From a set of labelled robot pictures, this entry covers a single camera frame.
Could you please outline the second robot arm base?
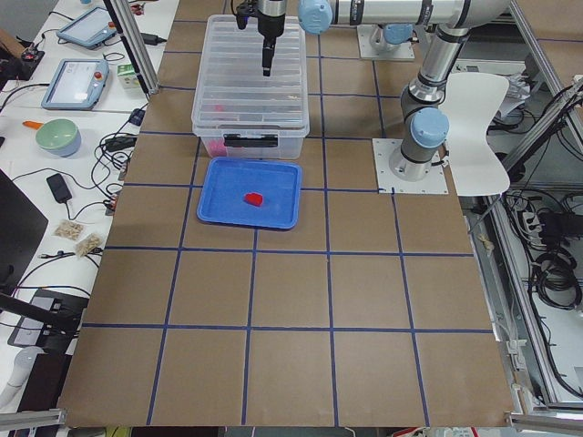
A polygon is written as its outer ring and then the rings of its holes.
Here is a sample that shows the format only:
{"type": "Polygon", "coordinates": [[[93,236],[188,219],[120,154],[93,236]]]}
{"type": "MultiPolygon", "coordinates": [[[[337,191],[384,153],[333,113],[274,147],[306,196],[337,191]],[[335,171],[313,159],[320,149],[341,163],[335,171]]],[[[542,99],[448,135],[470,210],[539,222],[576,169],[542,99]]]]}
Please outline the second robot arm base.
{"type": "Polygon", "coordinates": [[[391,51],[408,42],[413,32],[413,24],[375,25],[369,40],[371,47],[379,51],[391,51]]]}

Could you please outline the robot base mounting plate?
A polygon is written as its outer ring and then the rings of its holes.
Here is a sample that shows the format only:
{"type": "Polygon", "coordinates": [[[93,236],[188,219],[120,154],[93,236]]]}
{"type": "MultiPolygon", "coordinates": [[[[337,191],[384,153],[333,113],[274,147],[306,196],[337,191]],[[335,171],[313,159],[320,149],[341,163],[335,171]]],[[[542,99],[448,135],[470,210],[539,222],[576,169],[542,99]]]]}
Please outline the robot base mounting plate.
{"type": "Polygon", "coordinates": [[[374,138],[373,157],[378,191],[382,194],[447,195],[445,171],[438,153],[429,162],[415,164],[404,158],[401,139],[374,138]]]}

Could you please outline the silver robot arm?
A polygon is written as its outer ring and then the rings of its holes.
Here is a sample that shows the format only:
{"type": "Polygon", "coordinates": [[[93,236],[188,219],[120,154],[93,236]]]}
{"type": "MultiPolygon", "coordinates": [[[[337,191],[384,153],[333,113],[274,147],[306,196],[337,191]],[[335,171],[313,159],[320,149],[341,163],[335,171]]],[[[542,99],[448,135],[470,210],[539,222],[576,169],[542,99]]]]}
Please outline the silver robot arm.
{"type": "Polygon", "coordinates": [[[416,78],[402,92],[404,139],[390,157],[397,177],[418,181],[445,142],[449,121],[438,106],[469,30],[497,18],[508,5],[508,1],[301,1],[298,19],[313,35],[332,24],[437,25],[416,78]]]}

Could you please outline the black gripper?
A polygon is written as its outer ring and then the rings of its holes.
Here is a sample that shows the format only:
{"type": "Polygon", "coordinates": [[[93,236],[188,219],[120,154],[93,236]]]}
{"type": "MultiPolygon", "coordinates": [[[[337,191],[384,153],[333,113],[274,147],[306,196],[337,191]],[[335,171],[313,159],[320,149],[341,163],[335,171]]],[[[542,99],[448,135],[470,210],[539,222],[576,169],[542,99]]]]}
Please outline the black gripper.
{"type": "Polygon", "coordinates": [[[262,73],[271,75],[274,48],[277,38],[284,32],[286,1],[259,0],[257,2],[258,30],[263,36],[262,73]]]}

